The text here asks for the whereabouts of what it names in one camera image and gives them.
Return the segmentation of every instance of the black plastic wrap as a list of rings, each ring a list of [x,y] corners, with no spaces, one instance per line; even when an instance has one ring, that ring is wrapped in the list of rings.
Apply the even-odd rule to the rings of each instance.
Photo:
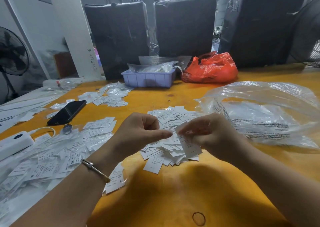
[[[149,55],[148,17],[143,2],[85,5],[106,79],[122,78],[127,64]]]
[[[229,52],[238,68],[282,64],[290,26],[304,0],[230,0],[218,53]]]
[[[217,0],[154,3],[159,55],[200,56],[211,52]]]

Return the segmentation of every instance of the yellow table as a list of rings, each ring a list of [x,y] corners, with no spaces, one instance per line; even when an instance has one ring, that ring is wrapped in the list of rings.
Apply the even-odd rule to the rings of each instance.
[[[238,81],[291,82],[313,90],[319,96],[320,72],[300,65],[259,68],[239,72]],[[77,98],[95,91],[105,82],[85,83],[51,103]],[[73,125],[84,125],[104,117],[116,117],[117,130],[132,112],[168,106],[184,106],[193,111],[208,90],[221,84],[186,84],[175,81],[170,89],[135,89],[125,97],[128,106],[107,107],[88,104],[74,118]],[[43,111],[32,120],[16,125],[0,135],[0,139],[20,131],[30,131],[46,125]],[[320,151],[297,147],[259,146],[302,174],[320,180]],[[180,166],[162,166],[158,175],[143,171],[145,161],[136,153],[123,161],[126,186],[103,196],[98,202],[89,227],[94,226],[290,226],[258,186],[234,166],[220,161],[204,151],[199,162]]]

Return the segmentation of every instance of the bracelet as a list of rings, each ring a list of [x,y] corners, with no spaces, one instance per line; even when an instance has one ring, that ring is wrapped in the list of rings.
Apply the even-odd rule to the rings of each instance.
[[[81,159],[80,160],[81,163],[83,163],[84,165],[86,165],[86,167],[88,167],[89,169],[94,170],[95,172],[97,172],[98,174],[102,175],[104,178],[106,178],[106,182],[109,183],[111,180],[109,177],[107,177],[106,175],[104,175],[101,171],[99,171],[97,168],[94,167],[94,164],[90,161],[87,161],[85,159]]]

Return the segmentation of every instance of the plastic tray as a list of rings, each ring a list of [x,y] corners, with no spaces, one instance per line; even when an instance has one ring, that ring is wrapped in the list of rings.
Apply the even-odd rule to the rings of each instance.
[[[129,87],[165,87],[170,88],[176,78],[176,70],[170,73],[134,73],[126,70],[121,73],[126,86]]]

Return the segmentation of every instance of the phone screen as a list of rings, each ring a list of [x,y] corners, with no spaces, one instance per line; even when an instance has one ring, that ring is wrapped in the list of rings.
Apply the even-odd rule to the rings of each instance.
[[[52,119],[48,121],[48,125],[60,125],[69,123],[76,115],[77,111],[86,104],[86,101],[76,101],[68,103],[62,108]]]

